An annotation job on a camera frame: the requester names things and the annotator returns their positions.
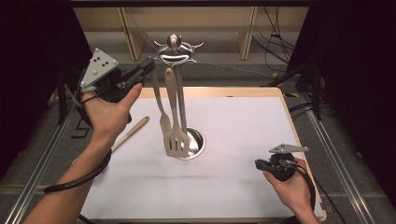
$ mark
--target black curtain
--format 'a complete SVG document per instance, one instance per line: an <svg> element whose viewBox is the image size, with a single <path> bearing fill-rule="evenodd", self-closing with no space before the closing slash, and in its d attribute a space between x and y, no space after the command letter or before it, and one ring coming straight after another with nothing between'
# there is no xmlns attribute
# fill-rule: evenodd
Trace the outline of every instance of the black curtain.
<svg viewBox="0 0 396 224"><path fill-rule="evenodd" d="M318 34L334 22L331 15L346 9L316 63L326 97L396 208L396 2L346 2L347 8L309 9L289 69L309 59Z"/></svg>
<svg viewBox="0 0 396 224"><path fill-rule="evenodd" d="M3 1L0 36L2 178L28 144L61 71L76 86L70 71L86 67L92 54L73 8L50 1Z"/></svg>

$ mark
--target wooden stick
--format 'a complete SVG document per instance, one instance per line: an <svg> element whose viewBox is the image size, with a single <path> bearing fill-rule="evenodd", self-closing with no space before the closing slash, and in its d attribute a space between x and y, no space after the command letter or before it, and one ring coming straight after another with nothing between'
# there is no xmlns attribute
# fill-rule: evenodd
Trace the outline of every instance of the wooden stick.
<svg viewBox="0 0 396 224"><path fill-rule="evenodd" d="M114 152L122 143L124 143L128 138L130 138L132 135L134 135L137 131L139 131L145 124L149 122L149 116L146 116L142 118L139 122L136 123L134 127L132 127L131 130L127 134L125 134L118 142L114 144L114 146L111 148L111 152Z"/></svg>

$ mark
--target white tabletop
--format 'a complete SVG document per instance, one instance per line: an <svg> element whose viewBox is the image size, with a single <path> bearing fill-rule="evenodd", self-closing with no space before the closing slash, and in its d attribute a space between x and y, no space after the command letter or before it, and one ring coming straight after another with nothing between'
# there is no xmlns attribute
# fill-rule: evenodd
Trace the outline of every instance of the white tabletop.
<svg viewBox="0 0 396 224"><path fill-rule="evenodd" d="M268 159L271 147L299 144L283 98L186 97L185 104L188 126L205 135L202 155L190 161L167 157L156 101L140 98L125 133L145 116L150 121L113 154L95 179L82 214L134 222L293 216L254 163ZM167 98L163 105L172 118ZM315 213L325 216L318 200Z"/></svg>

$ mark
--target forearm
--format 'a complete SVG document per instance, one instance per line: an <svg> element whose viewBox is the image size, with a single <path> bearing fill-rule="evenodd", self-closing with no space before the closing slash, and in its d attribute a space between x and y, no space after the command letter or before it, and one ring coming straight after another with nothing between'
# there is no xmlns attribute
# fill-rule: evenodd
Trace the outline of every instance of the forearm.
<svg viewBox="0 0 396 224"><path fill-rule="evenodd" d="M292 209L294 215L298 218L301 224L317 224L320 223L318 218L312 212L310 207Z"/></svg>
<svg viewBox="0 0 396 224"><path fill-rule="evenodd" d="M57 184L80 179L95 171L102 164L111 145L111 141L92 139ZM92 180L76 188L45 195L24 223L76 223L91 185Z"/></svg>

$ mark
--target black strap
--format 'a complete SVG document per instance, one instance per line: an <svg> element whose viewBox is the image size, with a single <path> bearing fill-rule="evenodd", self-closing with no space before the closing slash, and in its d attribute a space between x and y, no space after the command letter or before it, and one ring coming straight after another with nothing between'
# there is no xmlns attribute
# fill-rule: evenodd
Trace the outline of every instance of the black strap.
<svg viewBox="0 0 396 224"><path fill-rule="evenodd" d="M84 105L85 103L89 102L90 100L93 100L93 99L98 98L98 97L99 97L99 95L94 95L94 96L86 99L85 101L81 102L81 104Z"/></svg>
<svg viewBox="0 0 396 224"><path fill-rule="evenodd" d="M102 171L105 170L108 163L110 162L110 159L111 159L111 150L108 151L104 161L102 162L101 166L97 170L93 171L89 175L83 176L82 178L80 178L78 180L74 180L74 181L60 184L60 185L53 185L53 186L46 187L44 189L44 192L51 193L51 192L63 191L63 190L72 189L72 188L75 188L82 184L85 184L88 181L97 177L100 173L102 173Z"/></svg>

